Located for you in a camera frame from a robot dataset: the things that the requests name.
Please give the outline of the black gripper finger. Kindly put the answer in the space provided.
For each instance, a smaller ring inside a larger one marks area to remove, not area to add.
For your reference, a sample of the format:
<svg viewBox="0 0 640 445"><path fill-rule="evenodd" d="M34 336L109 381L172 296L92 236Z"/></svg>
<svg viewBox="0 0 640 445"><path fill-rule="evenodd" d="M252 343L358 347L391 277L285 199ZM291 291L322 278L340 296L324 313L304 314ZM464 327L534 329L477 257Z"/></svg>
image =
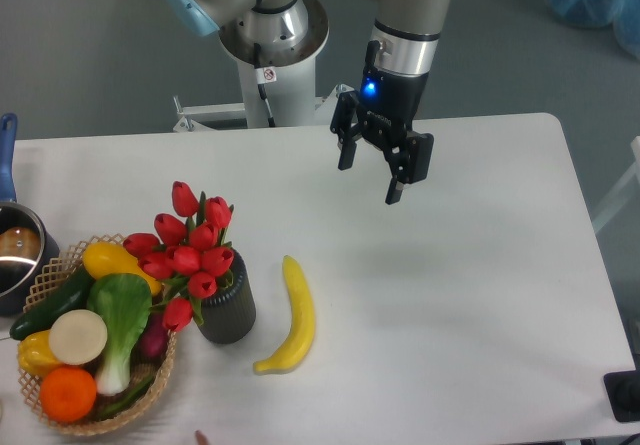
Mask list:
<svg viewBox="0 0 640 445"><path fill-rule="evenodd" d="M391 171L386 204L399 202L406 185L427 177L433 146L434 136L431 133L409 131L399 145L389 147L384 152Z"/></svg>
<svg viewBox="0 0 640 445"><path fill-rule="evenodd" d="M352 124L352 119L359 105L357 91L341 92L330 124L330 131L337 136L340 156L338 169L347 170L353 166L356 153L356 135L359 125Z"/></svg>

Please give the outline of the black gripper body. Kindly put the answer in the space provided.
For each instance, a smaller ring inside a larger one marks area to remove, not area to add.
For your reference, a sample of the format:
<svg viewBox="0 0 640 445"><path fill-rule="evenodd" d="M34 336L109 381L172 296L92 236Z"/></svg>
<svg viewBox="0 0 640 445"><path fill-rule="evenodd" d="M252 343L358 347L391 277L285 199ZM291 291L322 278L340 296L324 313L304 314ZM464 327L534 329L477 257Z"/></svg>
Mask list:
<svg viewBox="0 0 640 445"><path fill-rule="evenodd" d="M404 149L428 76L365 67L356 107L362 137L383 153Z"/></svg>

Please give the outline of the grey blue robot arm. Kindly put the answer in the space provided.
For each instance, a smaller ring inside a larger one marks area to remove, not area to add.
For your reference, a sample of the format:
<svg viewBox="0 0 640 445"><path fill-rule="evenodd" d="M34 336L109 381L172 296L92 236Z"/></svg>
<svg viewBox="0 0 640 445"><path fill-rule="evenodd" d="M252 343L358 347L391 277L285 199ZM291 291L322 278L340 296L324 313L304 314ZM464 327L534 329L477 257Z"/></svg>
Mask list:
<svg viewBox="0 0 640 445"><path fill-rule="evenodd" d="M347 0L166 0L195 35L217 36L236 62L251 128L307 125L317 106L316 59ZM428 174L434 139L413 120L451 0L369 0L375 9L362 79L335 89L330 129L348 169L356 144L380 150L390 169L386 200Z"/></svg>

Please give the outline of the person fingertip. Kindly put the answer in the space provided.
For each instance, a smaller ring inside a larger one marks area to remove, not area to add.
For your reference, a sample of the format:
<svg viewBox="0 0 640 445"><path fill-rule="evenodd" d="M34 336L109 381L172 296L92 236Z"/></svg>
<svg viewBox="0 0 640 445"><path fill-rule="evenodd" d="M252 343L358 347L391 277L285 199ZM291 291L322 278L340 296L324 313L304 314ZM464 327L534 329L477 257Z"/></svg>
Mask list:
<svg viewBox="0 0 640 445"><path fill-rule="evenodd" d="M196 430L194 432L194 437L198 445L210 445L209 439L202 431Z"/></svg>

